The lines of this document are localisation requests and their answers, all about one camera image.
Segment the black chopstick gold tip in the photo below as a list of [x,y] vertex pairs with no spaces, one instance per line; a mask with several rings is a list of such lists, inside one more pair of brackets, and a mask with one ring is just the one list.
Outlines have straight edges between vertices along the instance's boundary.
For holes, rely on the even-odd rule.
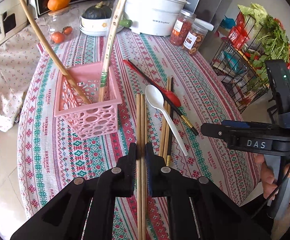
[[[173,84],[173,77],[170,78],[170,91],[174,91],[174,84]],[[173,119],[173,109],[170,109],[170,117]],[[171,153],[172,153],[172,139],[173,139],[173,133],[172,130],[170,129],[169,132],[169,141],[168,141],[168,151],[167,151],[167,160],[166,160],[166,165],[170,166],[170,160],[171,160]]]
[[186,125],[190,128],[190,130],[193,132],[195,136],[198,136],[199,133],[196,130],[196,128],[191,124],[191,122],[188,120],[188,118],[180,111],[179,107],[176,107],[168,98],[163,96],[163,98],[169,103],[171,108],[177,113],[177,115],[186,123]]

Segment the red plastic spoon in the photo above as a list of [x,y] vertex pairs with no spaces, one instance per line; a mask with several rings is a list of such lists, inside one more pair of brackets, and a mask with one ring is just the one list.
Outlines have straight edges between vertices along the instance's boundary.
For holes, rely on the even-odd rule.
[[144,74],[136,65],[134,65],[130,60],[123,60],[123,63],[141,75],[145,80],[147,80],[151,85],[154,85],[166,98],[168,98],[176,107],[181,106],[179,98],[170,90],[167,90],[153,80],[151,80],[146,74]]

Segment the pink plastic utensil basket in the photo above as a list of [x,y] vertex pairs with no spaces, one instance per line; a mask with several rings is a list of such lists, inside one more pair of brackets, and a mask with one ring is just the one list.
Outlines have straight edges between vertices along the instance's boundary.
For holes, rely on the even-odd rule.
[[100,62],[68,69],[90,104],[85,104],[65,77],[58,74],[54,116],[61,117],[82,139],[116,133],[118,130],[118,105],[122,103],[122,98],[114,70],[110,68],[104,100],[99,102],[101,70]]

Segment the wooden chopstick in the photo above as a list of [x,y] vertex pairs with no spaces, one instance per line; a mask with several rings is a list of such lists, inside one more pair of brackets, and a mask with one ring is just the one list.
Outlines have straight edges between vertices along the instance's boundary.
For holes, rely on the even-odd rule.
[[[170,92],[171,89],[171,78],[168,77],[168,91]],[[167,103],[167,113],[170,114],[170,105]],[[165,160],[165,163],[167,162],[167,152],[168,152],[168,142],[169,142],[169,125],[166,122],[166,130],[165,130],[165,144],[163,149],[163,158]]]
[[[167,84],[166,84],[166,90],[169,91],[170,86],[170,77],[167,77]],[[168,109],[168,103],[167,101],[164,101],[164,109]],[[161,127],[161,137],[160,137],[160,149],[159,149],[159,156],[163,157],[163,148],[165,144],[165,133],[166,133],[166,120],[165,117],[162,116],[162,127]]]
[[141,96],[136,95],[136,141],[137,141],[137,158],[136,158],[136,182],[137,182],[137,228],[138,239],[142,239],[142,215],[141,215]]
[[142,239],[146,239],[146,201],[147,201],[147,188],[146,188],[146,160],[145,160],[145,102],[144,94],[141,94],[141,215],[142,215]]

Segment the white plastic spoon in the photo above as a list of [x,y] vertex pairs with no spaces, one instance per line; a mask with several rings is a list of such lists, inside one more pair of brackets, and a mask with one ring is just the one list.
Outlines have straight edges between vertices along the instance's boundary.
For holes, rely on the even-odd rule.
[[164,98],[162,93],[154,86],[154,85],[147,85],[145,89],[145,96],[148,103],[155,109],[158,109],[164,116],[168,126],[170,127],[178,145],[180,146],[184,156],[188,156],[188,152],[186,150],[185,144],[178,133],[176,126],[174,125],[173,120],[169,116],[168,112],[164,108]]

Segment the jar of dried apple rings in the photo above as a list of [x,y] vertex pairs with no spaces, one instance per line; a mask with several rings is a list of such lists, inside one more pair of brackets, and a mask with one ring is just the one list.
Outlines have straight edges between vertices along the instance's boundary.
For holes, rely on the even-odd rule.
[[191,56],[195,55],[207,33],[208,30],[205,27],[200,24],[193,23],[183,42],[183,50],[187,51],[187,53]]

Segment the green leafy vegetables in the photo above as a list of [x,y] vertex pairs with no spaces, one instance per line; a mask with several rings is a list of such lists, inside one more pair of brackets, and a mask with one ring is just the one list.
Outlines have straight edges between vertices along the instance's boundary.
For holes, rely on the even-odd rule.
[[263,6],[251,3],[248,6],[238,5],[238,8],[244,16],[245,30],[258,49],[250,56],[256,76],[248,84],[248,89],[256,91],[269,84],[266,61],[283,60],[290,68],[290,42],[280,20],[269,15]]

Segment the jar of red dried fruit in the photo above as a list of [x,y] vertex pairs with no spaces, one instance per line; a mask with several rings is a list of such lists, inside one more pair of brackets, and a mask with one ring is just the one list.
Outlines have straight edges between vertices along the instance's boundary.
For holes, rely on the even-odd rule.
[[196,14],[182,9],[174,24],[169,41],[175,46],[181,46],[191,29],[191,26],[196,18]]

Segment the white electric cooker pot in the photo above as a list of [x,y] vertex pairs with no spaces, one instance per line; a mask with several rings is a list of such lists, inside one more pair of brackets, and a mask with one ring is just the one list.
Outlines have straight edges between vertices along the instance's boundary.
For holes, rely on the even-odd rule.
[[133,33],[169,36],[186,0],[126,0],[125,18],[132,20]]

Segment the floral white cloth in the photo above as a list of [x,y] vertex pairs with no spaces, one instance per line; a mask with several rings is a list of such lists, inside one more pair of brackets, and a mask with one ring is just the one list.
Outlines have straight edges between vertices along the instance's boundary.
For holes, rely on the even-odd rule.
[[40,53],[38,38],[28,25],[0,46],[0,131],[54,115],[59,69],[47,52]]

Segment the painted bamboo utensil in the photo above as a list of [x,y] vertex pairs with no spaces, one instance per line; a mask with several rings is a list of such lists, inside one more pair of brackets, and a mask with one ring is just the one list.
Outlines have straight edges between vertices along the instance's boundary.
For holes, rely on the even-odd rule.
[[116,8],[114,10],[114,14],[111,19],[111,24],[110,24],[110,28],[108,32],[108,38],[107,38],[107,42],[105,46],[103,66],[102,66],[102,71],[101,71],[101,80],[100,80],[100,88],[99,88],[99,96],[98,96],[99,102],[104,101],[104,94],[105,94],[106,82],[108,79],[111,51],[112,51],[112,47],[115,41],[117,28],[119,26],[119,23],[123,14],[125,2],[126,0],[117,1]]

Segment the glass jar wooden lid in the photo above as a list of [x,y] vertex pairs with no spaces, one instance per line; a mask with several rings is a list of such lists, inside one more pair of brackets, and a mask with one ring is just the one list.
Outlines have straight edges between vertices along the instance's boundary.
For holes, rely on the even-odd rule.
[[50,45],[70,41],[80,34],[79,17],[79,9],[73,6],[50,11],[44,18],[41,31]]

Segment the dark green pumpkin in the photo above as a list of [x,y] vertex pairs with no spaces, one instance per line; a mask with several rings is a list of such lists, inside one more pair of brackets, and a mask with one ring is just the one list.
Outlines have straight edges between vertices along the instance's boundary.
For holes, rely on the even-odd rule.
[[103,1],[97,3],[86,9],[82,14],[82,18],[90,20],[101,20],[110,18],[112,15],[112,10],[104,4]]

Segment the orange tangerine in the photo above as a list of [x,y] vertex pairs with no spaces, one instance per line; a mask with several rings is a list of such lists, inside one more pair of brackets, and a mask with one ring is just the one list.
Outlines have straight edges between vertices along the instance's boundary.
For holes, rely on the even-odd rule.
[[71,0],[48,0],[47,8],[50,11],[58,11],[69,5]]

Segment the long wooden stick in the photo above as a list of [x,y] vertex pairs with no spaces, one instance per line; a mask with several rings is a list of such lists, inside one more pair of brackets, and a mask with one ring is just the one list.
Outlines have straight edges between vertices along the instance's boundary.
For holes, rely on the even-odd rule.
[[77,85],[75,79],[72,77],[72,75],[68,72],[68,70],[64,67],[63,63],[59,59],[59,57],[56,55],[48,41],[46,40],[45,36],[43,35],[41,29],[35,22],[34,18],[32,17],[31,13],[28,10],[27,4],[25,0],[19,0],[20,4],[24,10],[25,15],[27,16],[27,19],[32,26],[35,34],[37,35],[40,43],[44,46],[45,50],[47,51],[50,58],[53,60],[53,62],[56,64],[58,69],[60,70],[61,74],[65,79],[68,81],[68,83],[72,86],[72,88],[77,92],[77,94],[80,96],[80,98],[83,100],[84,103],[90,104],[90,100],[86,97],[84,92],[81,90],[81,88]]

